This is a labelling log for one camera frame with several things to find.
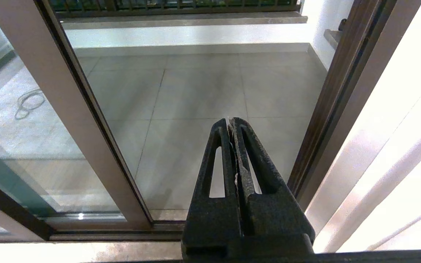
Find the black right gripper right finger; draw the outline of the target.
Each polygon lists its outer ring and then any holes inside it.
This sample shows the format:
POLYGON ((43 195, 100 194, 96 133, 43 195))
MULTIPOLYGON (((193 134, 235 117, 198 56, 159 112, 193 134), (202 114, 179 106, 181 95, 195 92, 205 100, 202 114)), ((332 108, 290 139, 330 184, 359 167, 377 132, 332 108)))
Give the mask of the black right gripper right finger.
POLYGON ((232 118, 236 188, 245 234, 316 236, 252 126, 232 118))

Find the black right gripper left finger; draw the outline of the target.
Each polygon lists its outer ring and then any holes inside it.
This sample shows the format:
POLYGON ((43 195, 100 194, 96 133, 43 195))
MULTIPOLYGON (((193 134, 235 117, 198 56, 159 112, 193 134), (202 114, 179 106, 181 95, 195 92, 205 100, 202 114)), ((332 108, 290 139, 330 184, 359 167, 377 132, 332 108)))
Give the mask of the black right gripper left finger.
POLYGON ((241 237, 240 210, 235 185, 235 154, 226 119, 210 130, 181 240, 184 257, 228 257, 229 245, 241 237), (221 149, 224 197, 211 198, 217 148, 221 149))

